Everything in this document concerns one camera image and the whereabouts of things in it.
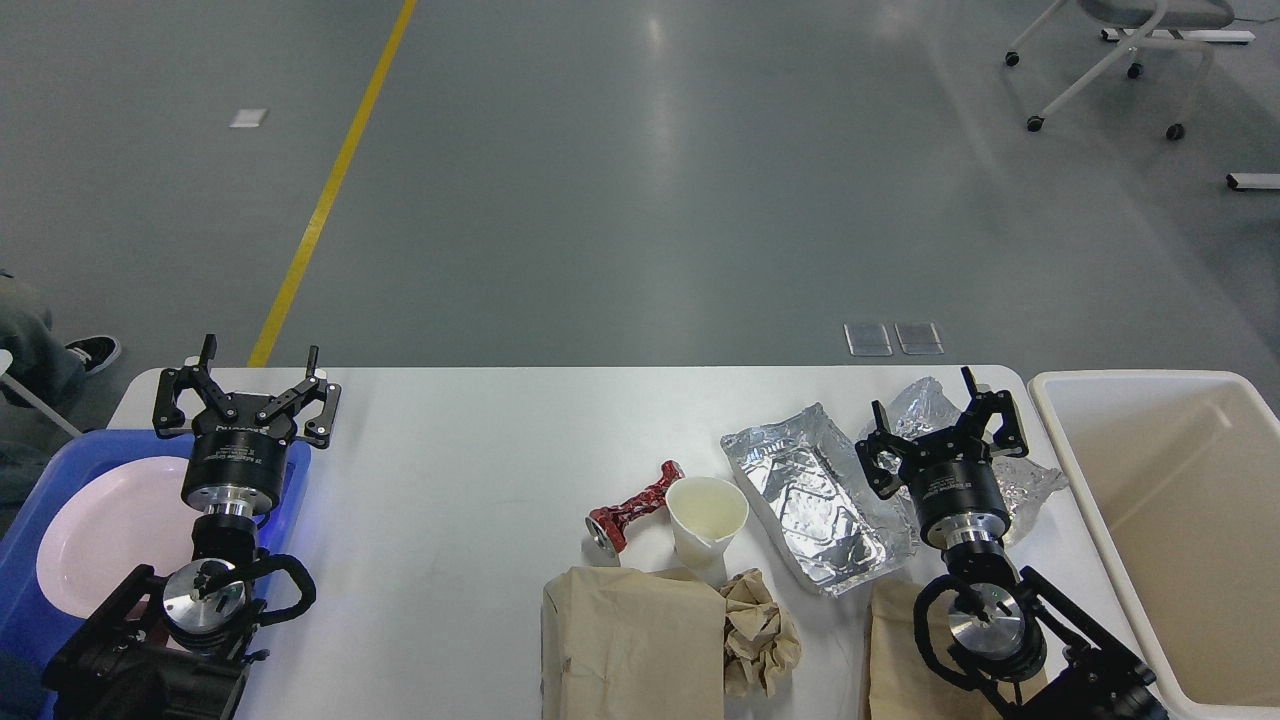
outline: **aluminum foil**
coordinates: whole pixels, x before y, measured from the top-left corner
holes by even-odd
[[[831,596],[900,568],[919,541],[901,498],[867,486],[854,443],[820,404],[721,438],[751,509],[801,585]]]
[[[922,378],[906,387],[884,407],[890,432],[914,439],[933,430],[954,425],[960,418],[960,409],[942,393],[942,383],[936,378]],[[860,437],[867,437],[876,429],[872,420]],[[886,470],[897,471],[897,457],[877,461]],[[1000,495],[1009,507],[1010,528],[1005,533],[1005,544],[1011,546],[1027,537],[1036,527],[1036,516],[1048,500],[1048,496],[1066,487],[1066,475],[1057,468],[1044,468],[1025,457],[997,457],[992,464]],[[900,497],[910,509],[911,496],[906,488],[899,491]],[[915,528],[915,511],[910,511],[911,527]]]

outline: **white plate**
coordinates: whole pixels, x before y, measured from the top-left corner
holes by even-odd
[[[200,512],[180,498],[184,457],[143,457],[108,470],[58,511],[36,555],[54,607],[88,618],[134,568],[168,575],[191,561]]]

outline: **crumpled brown paper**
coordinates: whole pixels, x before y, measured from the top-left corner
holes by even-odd
[[[872,643],[869,705],[870,720],[1000,720],[1000,714],[979,692],[966,692],[947,683],[925,667],[915,648],[911,611],[920,585],[882,579],[872,589]],[[946,601],[929,607],[929,634],[933,648],[948,662]],[[1023,697],[1044,687],[1044,673],[1021,684]],[[1012,700],[1011,685],[1001,684],[1001,693]]]
[[[692,574],[572,568],[543,594],[543,720],[723,719],[723,647]]]
[[[755,568],[721,588],[724,596],[724,694],[745,697],[751,685],[765,697],[800,662],[800,635],[791,614],[773,601]]]

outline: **white plastic bin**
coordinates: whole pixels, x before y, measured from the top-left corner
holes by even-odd
[[[1280,720],[1280,421],[1234,373],[1043,373],[1030,395],[1165,705]]]

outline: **red dumbbell-shaped object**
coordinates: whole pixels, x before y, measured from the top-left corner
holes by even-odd
[[[591,539],[600,550],[617,555],[627,546],[627,538],[622,534],[636,518],[644,518],[654,510],[667,505],[667,488],[671,483],[685,477],[680,464],[667,460],[662,464],[662,478],[652,486],[644,488],[635,497],[622,505],[598,507],[586,516],[586,529],[591,533]]]

